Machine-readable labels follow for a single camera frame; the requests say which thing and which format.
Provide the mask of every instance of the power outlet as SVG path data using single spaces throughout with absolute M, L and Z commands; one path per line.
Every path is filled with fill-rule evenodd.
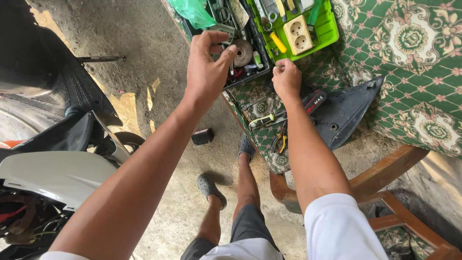
M 313 48 L 305 17 L 300 15 L 284 24 L 284 32 L 291 47 L 292 53 L 298 55 Z

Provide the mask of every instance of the green screwdriver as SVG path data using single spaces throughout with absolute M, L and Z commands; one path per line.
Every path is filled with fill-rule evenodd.
M 319 8 L 321 7 L 321 4 L 322 0 L 315 0 L 315 4 L 310 10 L 310 16 L 308 17 L 308 21 L 306 22 L 308 24 L 309 31 L 313 31 L 315 27 L 315 22 L 319 14 Z

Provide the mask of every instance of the foot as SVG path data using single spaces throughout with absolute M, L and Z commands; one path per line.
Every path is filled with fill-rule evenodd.
M 209 203 L 213 203 L 215 200 L 215 196 L 220 199 L 223 210 L 226 207 L 226 198 L 223 194 L 218 190 L 217 186 L 213 182 L 213 180 L 207 176 L 207 174 L 203 173 L 197 177 L 197 187 L 205 195 L 207 201 Z
M 242 159 L 247 159 L 247 162 L 250 163 L 254 158 L 256 150 L 252 145 L 252 142 L 249 140 L 245 133 L 242 134 L 241 138 L 241 146 L 239 147 L 239 151 L 237 152 L 237 164 L 239 165 L 239 161 Z

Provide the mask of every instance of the pliers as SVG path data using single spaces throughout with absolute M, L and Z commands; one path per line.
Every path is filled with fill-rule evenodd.
M 287 131 L 287 121 L 284 121 L 281 127 L 281 132 L 276 133 L 276 136 L 273 138 L 273 141 L 271 142 L 271 148 L 273 150 L 273 153 L 276 152 L 276 146 L 278 145 L 278 142 L 281 139 L 282 139 L 282 147 L 279 150 L 279 154 L 281 154 L 286 148 L 286 140 L 287 140 L 286 131 Z

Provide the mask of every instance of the grinding disc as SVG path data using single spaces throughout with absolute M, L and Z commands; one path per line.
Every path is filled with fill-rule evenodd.
M 237 47 L 237 57 L 234 59 L 233 65 L 235 67 L 243 67 L 247 65 L 253 56 L 252 45 L 246 40 L 236 39 L 232 42 Z

